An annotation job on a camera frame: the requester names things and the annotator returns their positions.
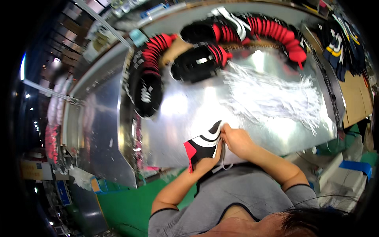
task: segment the fluorescent light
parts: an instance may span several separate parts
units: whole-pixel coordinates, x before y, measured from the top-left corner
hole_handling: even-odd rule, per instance
[[[25,57],[26,53],[24,54],[24,57],[22,58],[21,67],[20,67],[20,79],[25,79]]]

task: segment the metal table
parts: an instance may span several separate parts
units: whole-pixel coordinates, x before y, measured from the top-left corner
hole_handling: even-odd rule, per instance
[[[258,71],[267,72],[287,81],[300,81],[299,73],[285,64],[285,58],[277,49],[256,48],[233,52],[233,62],[251,65]],[[312,75],[315,87],[325,94],[320,84],[323,76],[311,53],[303,75]],[[224,120],[246,129],[253,141],[277,155],[316,146],[337,137],[336,124],[328,117],[324,98],[320,111],[321,123],[316,136],[300,122],[287,118],[273,118],[267,123],[254,124],[249,119],[237,116],[220,101],[230,93],[222,76],[185,84],[173,79],[169,67],[163,71],[164,96],[157,114],[151,120],[141,120],[141,152],[148,165],[182,167],[188,165],[183,143],[208,130],[218,120]],[[226,154],[225,164],[234,162],[233,154]]]
[[[204,2],[200,5],[178,6],[168,16],[154,16],[141,23],[142,30],[151,36],[157,32],[177,33],[185,24],[203,18],[220,2]],[[304,9],[273,1],[249,1],[226,3],[229,11],[262,12],[286,20],[295,26],[301,22],[316,24],[322,22]],[[289,81],[300,80],[294,71],[285,68],[282,57],[274,49],[261,49],[262,58],[246,56],[252,52],[233,52],[233,61],[255,66],[257,69],[280,75]],[[323,95],[320,111],[321,123],[313,136],[299,122],[275,118],[264,124],[252,124],[248,119],[235,116],[219,100],[225,98],[228,88],[221,77],[187,85],[175,81],[169,69],[163,70],[165,82],[164,99],[158,113],[152,120],[136,119],[133,105],[121,89],[122,65],[128,48],[118,44],[101,57],[79,80],[70,96],[87,101],[78,107],[66,104],[62,125],[62,144],[77,157],[77,166],[98,177],[129,187],[137,187],[135,157],[141,157],[151,166],[183,167],[188,165],[183,142],[209,129],[216,121],[223,119],[247,129],[252,139],[269,151],[284,155],[303,150],[337,137],[332,103],[323,76],[311,54],[308,54],[305,74],[317,78],[315,85]],[[141,142],[141,151],[135,152],[136,136]],[[226,162],[238,162],[226,151]]]

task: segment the shoe upper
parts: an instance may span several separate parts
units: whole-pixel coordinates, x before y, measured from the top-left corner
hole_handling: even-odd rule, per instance
[[[160,34],[137,48],[130,60],[127,94],[142,118],[151,117],[161,103],[162,80],[158,61],[176,35]]]

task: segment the pile of white shoelaces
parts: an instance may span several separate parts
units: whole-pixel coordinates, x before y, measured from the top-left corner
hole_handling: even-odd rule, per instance
[[[300,121],[316,135],[322,101],[310,75],[300,75],[300,82],[287,82],[249,66],[228,63],[232,72],[221,72],[231,93],[222,103],[234,114],[243,115],[256,124],[270,118],[289,118]]]

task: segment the cardboard box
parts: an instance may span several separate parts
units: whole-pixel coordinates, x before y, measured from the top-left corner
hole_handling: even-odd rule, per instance
[[[345,82],[339,82],[346,103],[346,113],[343,118],[343,127],[347,128],[373,112],[370,91],[364,77],[353,77],[350,71],[345,74]]]

